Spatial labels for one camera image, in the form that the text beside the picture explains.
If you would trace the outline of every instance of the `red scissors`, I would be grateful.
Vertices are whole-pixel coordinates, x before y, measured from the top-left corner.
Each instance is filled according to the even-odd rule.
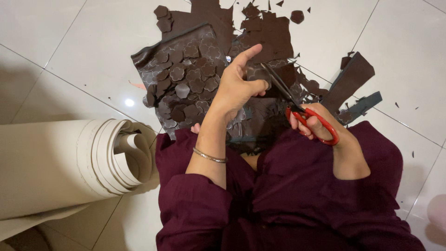
[[[285,110],[286,118],[289,121],[289,117],[291,116],[291,113],[296,117],[297,120],[299,120],[304,126],[307,127],[306,120],[311,116],[316,116],[318,120],[322,123],[322,126],[324,126],[333,137],[332,140],[324,140],[321,138],[318,138],[322,143],[334,146],[339,142],[339,136],[336,130],[333,128],[330,123],[328,123],[323,117],[321,117],[319,114],[315,113],[313,110],[306,108],[303,109],[299,102],[296,100],[294,95],[291,93],[291,91],[288,89],[286,84],[283,82],[283,80],[279,77],[279,75],[267,64],[260,64],[264,69],[266,69],[270,75],[272,76],[272,82],[273,84],[282,92],[282,94],[290,101],[290,105],[287,106]]]

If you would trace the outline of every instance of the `bangle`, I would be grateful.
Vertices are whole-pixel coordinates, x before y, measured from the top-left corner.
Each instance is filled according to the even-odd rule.
[[[204,153],[198,151],[195,147],[193,147],[192,149],[194,150],[194,152],[195,152],[196,154],[198,154],[198,155],[200,155],[200,156],[202,156],[203,158],[206,158],[206,159],[208,159],[208,160],[212,160],[212,161],[215,161],[215,162],[218,162],[218,163],[226,163],[226,161],[227,161],[227,158],[224,158],[224,159],[218,159],[218,158],[214,158],[214,157],[211,157],[211,156],[209,156],[209,155],[206,155],[206,154],[204,154]]]

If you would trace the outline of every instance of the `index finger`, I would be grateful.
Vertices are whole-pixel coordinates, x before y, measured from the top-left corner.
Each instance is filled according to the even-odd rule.
[[[256,44],[253,47],[245,50],[244,52],[240,53],[231,64],[239,65],[241,67],[244,67],[246,65],[246,62],[248,60],[252,59],[255,55],[257,55],[259,52],[262,51],[262,45]]]

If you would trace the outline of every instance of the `maroon dress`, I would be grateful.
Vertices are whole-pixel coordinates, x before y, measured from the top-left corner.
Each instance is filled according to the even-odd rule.
[[[257,172],[227,148],[226,190],[185,174],[196,134],[158,135],[158,250],[425,250],[395,214],[400,151],[367,121],[349,131],[367,178],[336,179],[332,148],[290,129],[260,155]]]

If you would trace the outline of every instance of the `white tile floor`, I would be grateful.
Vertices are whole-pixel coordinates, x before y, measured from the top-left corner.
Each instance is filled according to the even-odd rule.
[[[248,0],[237,1],[239,28]],[[355,96],[381,91],[383,101],[355,123],[369,120],[399,147],[404,170],[397,214],[427,250],[446,250],[446,230],[430,224],[426,214],[429,201],[446,194],[446,1],[285,0],[282,7],[275,2],[278,16],[311,7],[303,23],[290,24],[298,63],[309,79],[328,87],[351,50],[375,67],[376,76]],[[160,132],[154,110],[141,102],[145,92],[129,81],[141,82],[130,55],[161,38],[152,14],[161,3],[190,10],[185,0],[1,1],[0,124],[114,117]],[[256,4],[267,8],[267,0]],[[155,172],[134,193],[41,228],[55,251],[155,250],[158,189]]]

